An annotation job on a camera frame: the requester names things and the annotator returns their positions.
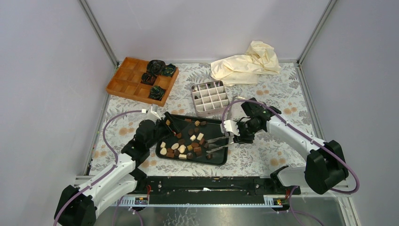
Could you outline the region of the black plastic tray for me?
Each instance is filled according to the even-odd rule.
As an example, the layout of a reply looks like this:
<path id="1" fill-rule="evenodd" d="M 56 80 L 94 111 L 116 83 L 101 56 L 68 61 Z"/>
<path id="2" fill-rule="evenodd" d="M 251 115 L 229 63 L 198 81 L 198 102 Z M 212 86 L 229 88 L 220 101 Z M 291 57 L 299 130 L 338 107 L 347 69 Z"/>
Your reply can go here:
<path id="1" fill-rule="evenodd" d="M 182 137 L 170 136 L 159 141 L 155 153 L 158 157 L 167 160 L 188 161 L 199 164 L 222 166 L 227 162 L 228 147 L 213 153 L 206 153 L 206 140 L 222 137 L 221 120 L 207 119 L 193 116 L 172 114 L 177 121 Z M 203 133 L 201 141 L 197 135 Z M 180 146 L 172 150 L 171 146 L 178 143 Z"/>

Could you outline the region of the metal serving tongs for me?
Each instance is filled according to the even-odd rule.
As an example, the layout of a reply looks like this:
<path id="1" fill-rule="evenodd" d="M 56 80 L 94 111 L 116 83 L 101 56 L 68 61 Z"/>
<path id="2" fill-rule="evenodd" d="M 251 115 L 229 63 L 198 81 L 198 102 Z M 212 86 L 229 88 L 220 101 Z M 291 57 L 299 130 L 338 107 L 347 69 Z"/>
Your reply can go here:
<path id="1" fill-rule="evenodd" d="M 206 144 L 207 144 L 206 153 L 213 153 L 234 144 L 234 141 L 233 141 L 233 136 L 217 137 L 206 140 Z"/>

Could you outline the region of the pink grid box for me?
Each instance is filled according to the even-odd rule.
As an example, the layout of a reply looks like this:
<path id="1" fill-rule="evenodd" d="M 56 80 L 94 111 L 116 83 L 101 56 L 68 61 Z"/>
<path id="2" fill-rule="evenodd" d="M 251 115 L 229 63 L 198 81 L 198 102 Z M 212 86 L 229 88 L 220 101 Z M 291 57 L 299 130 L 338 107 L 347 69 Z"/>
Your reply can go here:
<path id="1" fill-rule="evenodd" d="M 222 114 L 230 104 L 222 81 L 211 81 L 191 86 L 194 110 L 198 117 Z"/>

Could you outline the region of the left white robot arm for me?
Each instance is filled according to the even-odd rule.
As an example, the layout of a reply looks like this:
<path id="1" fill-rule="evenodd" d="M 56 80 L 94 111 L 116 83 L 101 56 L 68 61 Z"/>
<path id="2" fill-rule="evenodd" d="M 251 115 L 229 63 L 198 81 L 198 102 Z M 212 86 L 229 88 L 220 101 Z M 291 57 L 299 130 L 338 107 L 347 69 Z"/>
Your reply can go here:
<path id="1" fill-rule="evenodd" d="M 115 162 L 77 187 L 67 186 L 58 202 L 54 225 L 92 226 L 102 212 L 122 196 L 145 190 L 147 175 L 138 167 L 149 157 L 150 148 L 159 141 L 180 133 L 172 115 L 161 118 L 153 110 L 145 110 L 147 118 L 140 122 L 136 133 L 115 154 Z"/>

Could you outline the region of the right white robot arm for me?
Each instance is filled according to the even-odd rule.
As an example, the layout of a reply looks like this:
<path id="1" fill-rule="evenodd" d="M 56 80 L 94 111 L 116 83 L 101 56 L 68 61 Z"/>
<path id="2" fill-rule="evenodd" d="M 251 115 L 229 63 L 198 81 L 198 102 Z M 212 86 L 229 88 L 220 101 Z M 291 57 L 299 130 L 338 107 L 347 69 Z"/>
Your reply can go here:
<path id="1" fill-rule="evenodd" d="M 287 166 L 276 171 L 275 178 L 270 180 L 270 188 L 274 193 L 281 194 L 289 186 L 305 186 L 317 194 L 344 192 L 335 186 L 346 180 L 353 171 L 347 165 L 338 142 L 327 142 L 301 130 L 286 119 L 279 109 L 266 106 L 255 98 L 238 102 L 247 120 L 234 123 L 236 138 L 248 143 L 255 133 L 264 130 L 288 144 L 305 160 L 302 167 Z"/>

